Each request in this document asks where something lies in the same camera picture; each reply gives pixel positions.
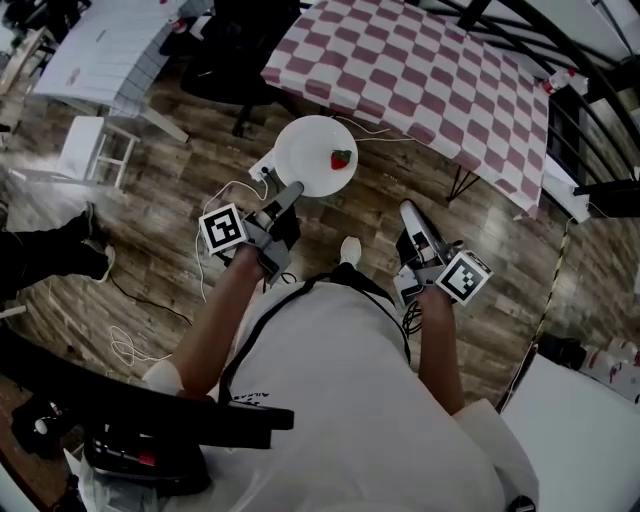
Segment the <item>table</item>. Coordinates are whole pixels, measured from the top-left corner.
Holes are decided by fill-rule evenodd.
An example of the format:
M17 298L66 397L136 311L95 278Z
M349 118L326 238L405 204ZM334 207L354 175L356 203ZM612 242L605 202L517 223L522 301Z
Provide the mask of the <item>table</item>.
M199 16L213 0L161 1L94 0L56 51L34 93L87 114L92 109L83 101L107 105L112 116L144 117L186 142L185 132L143 100L168 59L159 50L171 32L169 18L176 12Z
M516 62L444 19L393 0L322 0L262 76L415 138L535 217L548 97Z
M40 48L46 30L46 27L42 27L40 30L30 32L24 41L20 43L20 46L16 48L15 53L7 63L7 67L4 68L2 72L2 77L0 77L0 95L5 95L9 92L9 89L11 89L11 86L20 76L27 61L38 51L38 48Z

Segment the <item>hand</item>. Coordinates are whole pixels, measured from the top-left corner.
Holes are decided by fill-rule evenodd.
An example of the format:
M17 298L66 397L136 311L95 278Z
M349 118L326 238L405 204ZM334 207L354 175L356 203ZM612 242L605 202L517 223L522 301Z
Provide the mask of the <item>hand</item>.
M425 286L422 293L418 295L418 304L423 316L425 314L439 316L452 309L451 297L436 285Z
M258 262L260 255L258 249L252 245L242 244L233 256L233 261L229 266L230 269L237 270L243 276L255 281L256 283L266 276L266 271Z

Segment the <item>table leg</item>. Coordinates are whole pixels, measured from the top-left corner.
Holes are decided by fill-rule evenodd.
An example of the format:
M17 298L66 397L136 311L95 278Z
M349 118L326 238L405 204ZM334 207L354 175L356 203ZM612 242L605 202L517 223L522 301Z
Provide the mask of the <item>table leg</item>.
M144 117L151 124L155 124L158 128L167 132L174 139L177 139L180 142L187 142L189 140L188 133L183 132L162 114L153 110L149 105L142 106L142 109L140 110L140 116Z
M471 181L471 183L469 183L465 187L464 184L467 181L467 178L472 174L470 171L467 171L467 174L465 175L465 177L462 178L462 181L460 181L460 183L458 184L458 180L460 179L460 171L461 170L462 170L462 166L459 165L458 166L458 170L456 171L456 179L453 181L453 187L451 188L451 194L449 195L449 197L447 197L447 202L448 203L453 201L456 197L458 197L460 194L462 194L465 190L467 190L476 181L478 181L480 179L480 176L476 176L475 179L473 181Z

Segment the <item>black strap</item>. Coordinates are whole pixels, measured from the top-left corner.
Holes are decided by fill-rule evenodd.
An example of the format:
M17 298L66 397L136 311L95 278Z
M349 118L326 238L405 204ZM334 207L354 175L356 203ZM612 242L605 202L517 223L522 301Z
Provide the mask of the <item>black strap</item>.
M264 315L262 315L260 320L256 322L256 325L253 328L253 331L251 331L251 334L247 338L247 341L245 342L245 344L242 346L242 348L240 349L236 357L233 358L233 361L231 361L229 365L222 372L222 377L220 377L220 395L218 398L218 402L220 404L225 405L231 402L231 398L232 398L231 397L231 381L233 380L233 377L238 371L240 364L242 364L242 361L244 361L244 359L247 357L249 352L251 352L251 349L253 348L253 346L256 344L256 341L258 340L258 336L260 336L260 334L262 333L262 330L264 329L264 326L267 325L267 322L271 320L275 316L275 314L278 311L280 311L284 306L289 304L289 302L291 302L294 299L297 299L298 297L300 297L301 295L304 295L305 293L309 293L311 288L313 288L313 286L318 281L321 281L322 279L326 279L327 277L329 277L329 274L318 274L314 278L309 279L304 283L304 285L300 289L296 290L291 295L287 296L284 300L276 304Z
M264 315L262 315L262 317L256 322L256 325L251 331L251 334L247 338L247 341L245 342L245 344L242 346L242 348L240 349L236 357L233 358L233 361L231 361L229 365L222 372L222 376L220 377L220 394L218 397L218 402L220 404L225 405L231 402L231 398L232 398L231 397L231 381L235 377L236 372L238 371L238 368L242 364L242 361L244 361L244 359L247 357L249 352L251 352L251 349L256 344L256 341L258 341L258 337L260 336L260 334L262 334L262 330L264 329L264 326L267 325L267 322L271 320L275 316L275 314L278 311L280 311L284 306L289 304L289 302L291 302L294 299L297 299L298 297L301 297L306 293L309 293L318 281L322 281L323 279L326 279L328 277L331 277L331 274L318 274L317 276L309 279L304 283L304 285L301 288L293 292L291 295L288 295L281 302L273 306L269 311L267 311ZM362 295L367 297L396 324L396 326L398 327L398 329L400 329L400 332L402 333L402 338L404 340L405 355L407 356L407 360L411 362L411 352L409 350L409 343L407 340L407 336L402 330L402 327L400 326L400 324L380 304L378 304L377 301L372 299L368 293L366 293L365 291L359 288L356 288L355 286L350 286L350 288L353 288L354 290L360 292Z

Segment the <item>white plate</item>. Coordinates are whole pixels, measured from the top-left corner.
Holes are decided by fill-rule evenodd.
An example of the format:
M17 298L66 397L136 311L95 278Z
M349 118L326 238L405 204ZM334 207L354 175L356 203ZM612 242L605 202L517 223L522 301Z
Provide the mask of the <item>white plate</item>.
M351 161L331 169L334 150L351 151ZM356 172L358 147L353 136L335 119L306 116L289 124L276 140L274 166L282 183L300 181L307 197L324 197L344 187Z

